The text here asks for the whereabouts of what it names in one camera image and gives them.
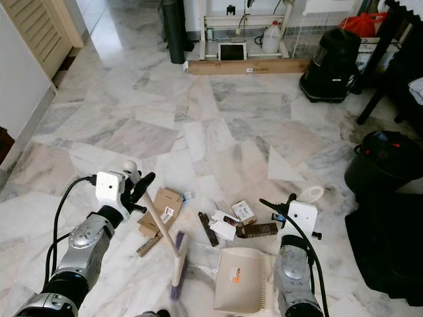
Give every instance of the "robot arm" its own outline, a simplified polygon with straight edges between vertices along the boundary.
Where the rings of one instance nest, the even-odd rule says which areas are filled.
[[[34,295],[17,316],[78,316],[88,292],[98,280],[103,255],[114,229],[128,220],[135,205],[154,180],[154,173],[137,178],[137,184],[114,172],[100,172],[96,179],[96,196],[100,210],[74,228],[68,238],[68,249],[48,283]]]
[[[314,289],[311,266],[315,261],[319,272],[323,309],[325,317],[329,317],[319,259],[308,239],[318,235],[313,232],[317,210],[312,205],[296,201],[296,197],[295,194],[291,194],[286,204],[279,205],[260,199],[261,203],[289,221],[282,229],[286,234],[282,237],[274,270],[274,283],[279,290],[279,311],[286,317],[323,317],[314,291],[310,287],[311,281]]]

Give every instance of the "louvered door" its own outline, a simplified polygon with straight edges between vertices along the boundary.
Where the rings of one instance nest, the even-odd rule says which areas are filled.
[[[51,1],[0,0],[50,78],[72,48]]]

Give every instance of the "black remote control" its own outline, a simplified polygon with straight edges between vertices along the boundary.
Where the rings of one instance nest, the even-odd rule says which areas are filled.
[[[219,241],[217,241],[216,234],[212,229],[209,227],[209,217],[202,212],[198,213],[198,216],[200,218],[201,223],[203,224],[203,228],[206,231],[207,237],[209,238],[209,241],[211,243],[211,246],[217,246],[219,244]]]

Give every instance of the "wire rack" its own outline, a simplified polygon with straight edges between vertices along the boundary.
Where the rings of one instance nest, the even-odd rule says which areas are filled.
[[[292,58],[312,57],[323,33],[338,26],[348,13],[309,13],[290,19],[284,42]]]

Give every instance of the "plastic bottle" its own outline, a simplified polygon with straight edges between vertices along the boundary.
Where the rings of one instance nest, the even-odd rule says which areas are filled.
[[[278,21],[273,21],[270,28],[263,34],[262,49],[264,53],[276,53],[279,50],[280,29]]]

